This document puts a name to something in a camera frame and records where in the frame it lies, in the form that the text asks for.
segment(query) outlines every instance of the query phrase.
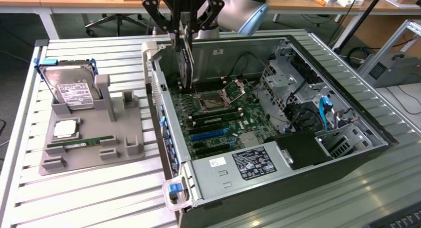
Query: gray floor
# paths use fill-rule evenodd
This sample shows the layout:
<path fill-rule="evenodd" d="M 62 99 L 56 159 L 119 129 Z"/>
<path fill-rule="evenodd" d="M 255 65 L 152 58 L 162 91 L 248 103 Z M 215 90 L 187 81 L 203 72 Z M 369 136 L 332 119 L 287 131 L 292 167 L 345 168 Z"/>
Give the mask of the gray floor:
<path fill-rule="evenodd" d="M 90 20 L 102 18 L 99 14 L 90 14 Z M 56 14 L 55 22 L 62 38 L 91 38 L 84 29 L 82 15 L 79 14 Z M 309 18 L 312 22 L 325 22 L 328 18 Z M 14 32 L 22 39 L 30 43 L 35 43 L 38 39 L 47 39 L 43 23 L 36 14 L 0 14 L 0 24 L 11 32 Z M 315 32 L 317 36 L 327 42 L 337 27 L 333 21 L 321 24 L 309 23 L 301 15 L 283 15 L 279 23 L 272 22 L 272 15 L 268 16 L 267 21 L 261 26 L 261 30 L 280 30 L 280 29 L 307 29 Z M 98 37 L 116 36 L 116 22 L 103 24 L 94 28 Z M 124 22 L 122 26 L 123 36 L 138 36 L 146 34 L 146 28 Z M 349 42 L 343 54 L 355 46 L 361 46 L 363 43 L 357 38 Z M 0 28 L 0 50 L 31 60 L 32 47 L 18 40 Z M 12 133 L 12 126 L 19 107 L 19 101 L 24 86 L 24 80 L 28 72 L 28 63 L 12 58 L 0 52 L 0 119 L 6 120 L 7 126 L 0 135 L 0 144 L 6 142 Z M 0 148 L 0 158 L 4 158 L 7 147 Z"/>

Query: office chair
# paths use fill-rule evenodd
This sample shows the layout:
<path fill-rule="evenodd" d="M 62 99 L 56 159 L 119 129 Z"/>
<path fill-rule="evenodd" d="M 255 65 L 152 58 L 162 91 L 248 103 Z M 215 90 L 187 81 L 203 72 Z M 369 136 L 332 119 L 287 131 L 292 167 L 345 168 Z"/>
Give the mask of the office chair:
<path fill-rule="evenodd" d="M 138 14 L 138 19 L 139 20 L 135 20 L 134 18 L 128 17 L 130 15 L 131 14 L 115 14 L 115 15 L 107 16 L 107 14 L 103 14 L 103 18 L 99 21 L 96 21 L 96 22 L 94 22 L 91 24 L 86 23 L 87 34 L 91 37 L 94 37 L 95 36 L 95 31 L 91 28 L 99 26 L 103 23 L 111 22 L 114 20 L 118 20 L 118 37 L 120 36 L 120 26 L 123 25 L 123 21 L 128 21 L 128 22 L 136 24 L 138 26 L 148 28 L 148 25 L 139 21 L 139 20 L 143 19 L 142 14 Z"/>

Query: hard drive label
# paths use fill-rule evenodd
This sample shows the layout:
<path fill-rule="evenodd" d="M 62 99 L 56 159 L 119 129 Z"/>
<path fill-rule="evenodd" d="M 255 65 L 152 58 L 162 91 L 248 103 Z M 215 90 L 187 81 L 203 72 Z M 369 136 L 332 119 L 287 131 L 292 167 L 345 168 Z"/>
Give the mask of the hard drive label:
<path fill-rule="evenodd" d="M 58 88 L 68 106 L 94 104 L 90 87 L 86 82 L 60 84 Z"/>
<path fill-rule="evenodd" d="M 251 180 L 276 171 L 264 147 L 235 153 L 232 157 L 244 180 Z"/>

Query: blue pcie slot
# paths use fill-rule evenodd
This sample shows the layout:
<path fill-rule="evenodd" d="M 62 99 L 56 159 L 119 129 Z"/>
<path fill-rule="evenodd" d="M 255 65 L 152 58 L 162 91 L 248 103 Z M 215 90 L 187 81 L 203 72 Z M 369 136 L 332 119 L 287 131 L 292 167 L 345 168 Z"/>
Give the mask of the blue pcie slot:
<path fill-rule="evenodd" d="M 195 142 L 195 141 L 204 140 L 204 139 L 208 139 L 208 138 L 215 138 L 215 137 L 224 136 L 228 133 L 229 129 L 231 129 L 231 126 L 228 128 L 224 128 L 224 129 L 221 129 L 219 131 L 215 131 L 215 132 L 211 132 L 211 133 L 203 133 L 203 134 L 199 134 L 199 135 L 193 135 L 191 137 L 191 141 Z"/>

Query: aluminum profile table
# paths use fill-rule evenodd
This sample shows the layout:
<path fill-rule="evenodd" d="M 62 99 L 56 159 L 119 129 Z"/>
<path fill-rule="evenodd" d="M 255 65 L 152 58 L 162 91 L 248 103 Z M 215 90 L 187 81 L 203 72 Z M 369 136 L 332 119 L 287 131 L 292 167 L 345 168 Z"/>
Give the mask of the aluminum profile table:
<path fill-rule="evenodd" d="M 375 89 L 361 85 L 363 79 L 313 34 L 287 30 L 261 31 L 256 35 L 296 37 L 400 145 L 340 181 L 213 228 L 361 227 L 421 200 L 420 128 Z M 164 39 L 166 36 L 52 40 L 47 47 L 35 48 L 34 58 L 95 58 L 100 74 L 111 74 L 111 93 L 135 90 L 142 99 L 147 157 L 136 162 L 39 175 L 51 94 L 31 66 L 0 176 L 2 228 L 178 227 L 160 190 L 164 174 L 142 72 L 140 44 Z"/>

